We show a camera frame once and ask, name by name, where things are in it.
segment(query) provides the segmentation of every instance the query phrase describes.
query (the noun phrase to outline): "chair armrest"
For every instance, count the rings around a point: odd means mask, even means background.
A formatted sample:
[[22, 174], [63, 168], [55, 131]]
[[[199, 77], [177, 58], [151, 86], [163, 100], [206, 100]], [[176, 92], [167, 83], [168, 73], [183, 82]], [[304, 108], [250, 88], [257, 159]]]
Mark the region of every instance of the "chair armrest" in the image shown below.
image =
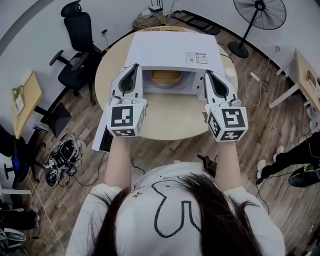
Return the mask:
[[85, 52], [82, 54], [82, 56], [77, 60], [77, 62], [74, 64], [74, 66], [71, 68], [71, 71], [76, 71], [81, 65], [85, 62], [85, 60], [88, 58], [89, 53]]
[[69, 61], [67, 60], [67, 59], [65, 59], [64, 57], [62, 57], [61, 56], [61, 54], [64, 52], [64, 50], [60, 50], [60, 51], [58, 51], [58, 53], [52, 58], [52, 60], [49, 62], [49, 65], [50, 66], [52, 66], [55, 62], [56, 62], [56, 60], [58, 60], [58, 61], [60, 61], [60, 62], [62, 62], [62, 63], [64, 63], [64, 64], [68, 64], [69, 63]]

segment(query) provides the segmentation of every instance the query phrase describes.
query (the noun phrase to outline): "office chair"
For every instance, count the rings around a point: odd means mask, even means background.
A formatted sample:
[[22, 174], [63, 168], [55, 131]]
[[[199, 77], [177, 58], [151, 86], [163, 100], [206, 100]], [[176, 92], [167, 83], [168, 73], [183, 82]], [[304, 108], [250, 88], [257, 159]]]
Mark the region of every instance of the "office chair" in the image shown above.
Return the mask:
[[29, 167], [31, 167], [33, 179], [35, 182], [39, 183], [39, 180], [36, 178], [35, 164], [42, 168], [43, 166], [36, 161], [32, 148], [25, 143], [24, 138], [20, 137], [19, 139], [16, 139], [15, 136], [8, 133], [0, 125], [0, 139], [0, 153], [11, 158], [13, 166], [7, 168], [6, 164], [4, 164], [6, 179], [9, 179], [8, 172], [14, 172], [14, 180], [20, 183], [26, 178]]
[[78, 53], [68, 61], [61, 56], [63, 50], [60, 50], [49, 65], [52, 66], [56, 60], [64, 63], [65, 67], [58, 76], [60, 83], [74, 90], [73, 94], [75, 96], [79, 95], [79, 89], [88, 84], [90, 101], [92, 105], [95, 105], [92, 85], [103, 53], [93, 43], [90, 15], [81, 12], [79, 2], [80, 0], [68, 3], [61, 10], [61, 16], [64, 17], [64, 24], [69, 33], [71, 45]]

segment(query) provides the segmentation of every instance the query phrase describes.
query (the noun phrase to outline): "white wall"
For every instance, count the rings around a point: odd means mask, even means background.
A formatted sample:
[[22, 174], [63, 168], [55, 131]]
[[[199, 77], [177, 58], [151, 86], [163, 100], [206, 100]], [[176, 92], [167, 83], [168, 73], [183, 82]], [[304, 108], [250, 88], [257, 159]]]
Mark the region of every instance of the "white wall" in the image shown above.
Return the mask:
[[[315, 0], [283, 2], [287, 12], [284, 25], [276, 30], [252, 27], [247, 40], [280, 67], [293, 58], [297, 48], [320, 75], [320, 7]], [[180, 0], [178, 8], [212, 20], [240, 36], [249, 25], [237, 12], [233, 0]], [[274, 55], [276, 45], [281, 51]]]
[[0, 39], [13, 23], [38, 0], [0, 0]]
[[[36, 2], [36, 0], [23, 1], [26, 3], [22, 5], [20, 0], [0, 1], [0, 36], [23, 13], [22, 10], [25, 11], [28, 6]], [[46, 6], [19, 31], [0, 57], [0, 124], [12, 134], [10, 90], [21, 84], [26, 70], [31, 69], [36, 73], [43, 93], [40, 107], [48, 109], [64, 89], [57, 78], [64, 65], [57, 61], [53, 66], [49, 66], [49, 62], [59, 50], [64, 50], [63, 56], [67, 59], [76, 53], [72, 49], [63, 18], [60, 16], [61, 9], [70, 2], [72, 1], [54, 0]], [[163, 2], [165, 9], [169, 9], [173, 0]], [[82, 11], [91, 16], [94, 44], [103, 50], [107, 43], [101, 31], [108, 29], [119, 36], [126, 34], [132, 30], [133, 20], [146, 6], [151, 5], [151, 1], [82, 0], [80, 4]], [[106, 33], [109, 44], [119, 38], [113, 33]], [[41, 117], [37, 113], [33, 114], [22, 133], [25, 140], [30, 139], [33, 133], [32, 124]]]

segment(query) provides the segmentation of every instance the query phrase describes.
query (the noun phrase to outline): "black pants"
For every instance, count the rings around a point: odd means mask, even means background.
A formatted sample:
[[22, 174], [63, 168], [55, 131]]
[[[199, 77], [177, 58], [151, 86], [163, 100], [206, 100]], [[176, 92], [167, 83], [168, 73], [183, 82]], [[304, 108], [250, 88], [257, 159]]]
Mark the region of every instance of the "black pants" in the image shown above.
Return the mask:
[[278, 154], [276, 156], [274, 164], [267, 165], [262, 169], [261, 178], [265, 179], [270, 175], [274, 175], [291, 165], [312, 164], [314, 165], [314, 168], [319, 168], [319, 160], [320, 132], [315, 132], [310, 138], [294, 147], [289, 152]]
[[16, 230], [30, 230], [36, 226], [37, 214], [15, 210], [0, 210], [0, 228], [11, 228]]

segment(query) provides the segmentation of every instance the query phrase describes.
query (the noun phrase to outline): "round table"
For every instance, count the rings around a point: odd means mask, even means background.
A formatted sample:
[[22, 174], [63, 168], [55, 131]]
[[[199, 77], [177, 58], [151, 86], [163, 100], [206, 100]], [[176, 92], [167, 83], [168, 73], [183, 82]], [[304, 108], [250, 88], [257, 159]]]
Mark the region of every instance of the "round table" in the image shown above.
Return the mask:
[[[160, 28], [179, 29], [183, 32], [194, 30], [166, 26]], [[117, 42], [102, 58], [95, 75], [95, 94], [102, 109], [107, 103], [113, 79], [124, 68], [134, 34], [129, 34]], [[218, 46], [220, 53], [228, 54]], [[234, 70], [232, 84], [238, 91], [238, 78], [231, 59], [221, 56], [224, 69]], [[144, 93], [147, 100], [146, 116], [143, 120], [139, 136], [153, 140], [182, 140], [200, 135], [208, 131], [203, 112], [205, 102], [197, 100], [196, 95]]]

